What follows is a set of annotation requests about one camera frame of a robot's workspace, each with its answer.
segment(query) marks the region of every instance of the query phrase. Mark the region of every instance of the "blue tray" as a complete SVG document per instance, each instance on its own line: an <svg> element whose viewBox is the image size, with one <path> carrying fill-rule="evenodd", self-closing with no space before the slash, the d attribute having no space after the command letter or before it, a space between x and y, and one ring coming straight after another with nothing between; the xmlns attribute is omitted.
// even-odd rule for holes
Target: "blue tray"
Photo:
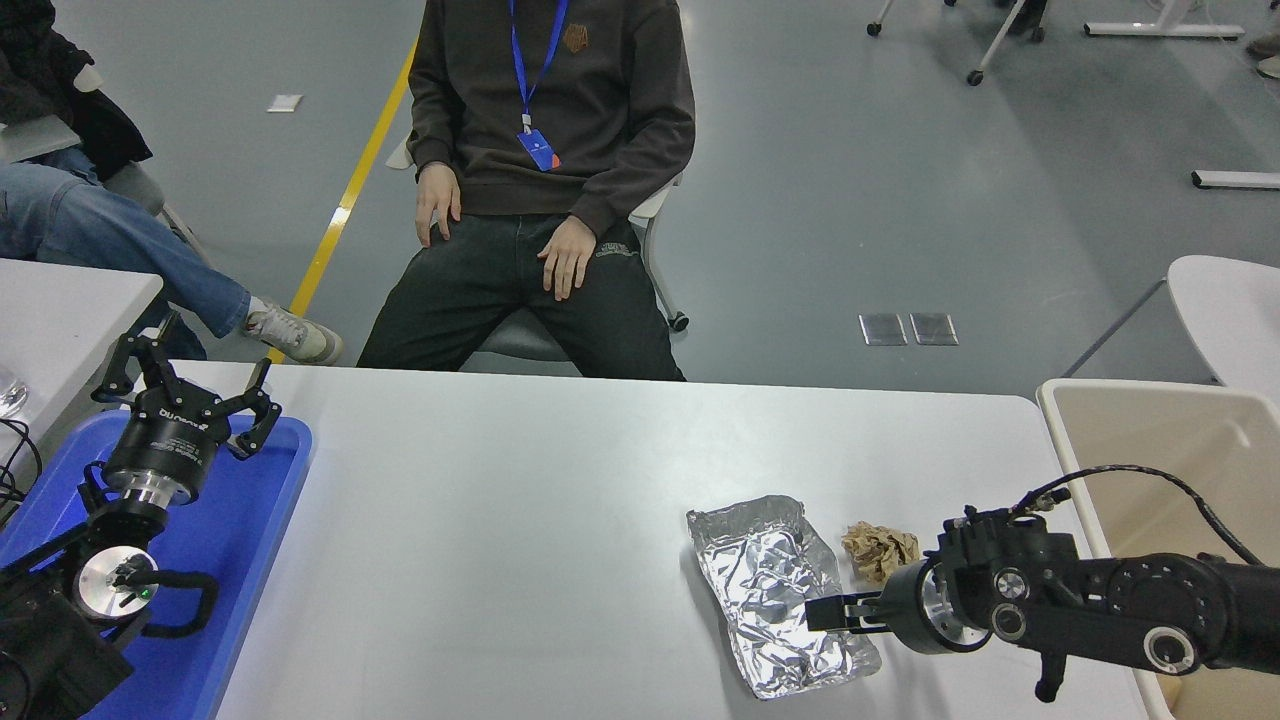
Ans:
<svg viewBox="0 0 1280 720"><path fill-rule="evenodd" d="M83 468L106 460L129 414L101 413L63 443L35 492L0 534L0 565L8 565L55 534L84 520L76 486ZM252 418L233 415L232 432ZM84 717L205 720L218 712L236 656L262 594L275 551L302 491L311 430L280 418L261 452L238 461L218 451L200 500L169 507L169 524L148 552L161 569L202 571L218 578L218 605L209 625L182 639L138 638L124 651L133 675ZM184 624L197 591L161 588L151 602L152 621Z"/></svg>

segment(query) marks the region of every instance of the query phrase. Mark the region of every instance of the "robotic arm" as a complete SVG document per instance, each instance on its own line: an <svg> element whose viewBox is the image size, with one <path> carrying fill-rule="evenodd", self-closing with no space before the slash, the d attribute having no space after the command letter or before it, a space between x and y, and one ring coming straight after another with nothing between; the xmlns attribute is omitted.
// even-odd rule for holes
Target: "robotic arm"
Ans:
<svg viewBox="0 0 1280 720"><path fill-rule="evenodd" d="M1012 509L965 507L942 524L938 550L899 569L882 592L806 602L809 629L891 632L931 655L973 652L995 634L1041 653L1043 702L1057 696L1073 655L1167 675L1202 666L1280 674L1280 569L1203 553L1080 560L1073 536L1050 533L1030 511L1069 497L1033 491Z"/></svg>
<svg viewBox="0 0 1280 720"><path fill-rule="evenodd" d="M200 497L221 445L241 460L262 447L280 415L262 391L270 361L257 364L242 395L224 400L177 377L159 340L123 336L93 400L125 402L131 359L146 389L127 402L129 421L106 462L84 468L87 519L0 570L0 719L79 717L133 673L120 653L134 638L186 637L212 614L218 582L160 569L147 546L164 532L170 505ZM232 437L228 418L246 409L253 425ZM189 623L150 621L161 587L200 591Z"/></svg>

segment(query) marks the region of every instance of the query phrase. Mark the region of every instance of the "sweatshirt logo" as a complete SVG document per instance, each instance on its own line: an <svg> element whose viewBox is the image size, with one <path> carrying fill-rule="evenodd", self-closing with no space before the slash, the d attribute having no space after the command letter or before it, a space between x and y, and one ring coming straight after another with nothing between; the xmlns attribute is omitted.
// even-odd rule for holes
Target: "sweatshirt logo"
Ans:
<svg viewBox="0 0 1280 720"><path fill-rule="evenodd" d="M577 55L582 50L586 50L586 26L572 23L564 29L564 47L568 51Z"/></svg>
<svg viewBox="0 0 1280 720"><path fill-rule="evenodd" d="M178 420L179 423L183 423L186 425L191 425L192 428L196 428L197 430L207 430L209 429L209 423L197 423L195 420L188 420L187 418L183 418L182 415L174 415L173 413L165 410L164 407L160 409L160 416L164 418L165 420Z"/></svg>

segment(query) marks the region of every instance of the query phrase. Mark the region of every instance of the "man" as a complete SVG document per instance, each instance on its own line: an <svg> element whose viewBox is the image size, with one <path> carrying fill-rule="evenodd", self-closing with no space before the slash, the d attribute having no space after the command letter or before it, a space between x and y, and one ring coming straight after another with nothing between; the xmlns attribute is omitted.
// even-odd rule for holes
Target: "man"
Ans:
<svg viewBox="0 0 1280 720"><path fill-rule="evenodd" d="M410 90L422 249L358 365L456 370L527 306L584 375L682 380L627 222L692 152L675 0L428 0Z"/></svg>
<svg viewBox="0 0 1280 720"><path fill-rule="evenodd" d="M250 295L205 265L164 223L102 179L151 151L133 123L97 90L93 59L52 31L49 0L0 3L0 123L58 115L83 140L0 167L0 258L154 273L160 297L134 329L159 325L169 302L193 311L216 336L233 329L289 359L332 365L342 338ZM174 357L204 359L186 325L170 332Z"/></svg>

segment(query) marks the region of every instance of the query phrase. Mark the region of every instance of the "aluminum foil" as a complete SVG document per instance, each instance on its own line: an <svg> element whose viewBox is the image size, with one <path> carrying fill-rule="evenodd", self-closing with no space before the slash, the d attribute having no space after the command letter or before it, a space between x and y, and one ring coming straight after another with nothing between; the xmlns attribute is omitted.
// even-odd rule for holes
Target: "aluminum foil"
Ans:
<svg viewBox="0 0 1280 720"><path fill-rule="evenodd" d="M879 670L863 635L814 633L804 601L840 594L836 556L781 495L710 512L689 511L703 569L728 623L742 679L760 700L835 685Z"/></svg>

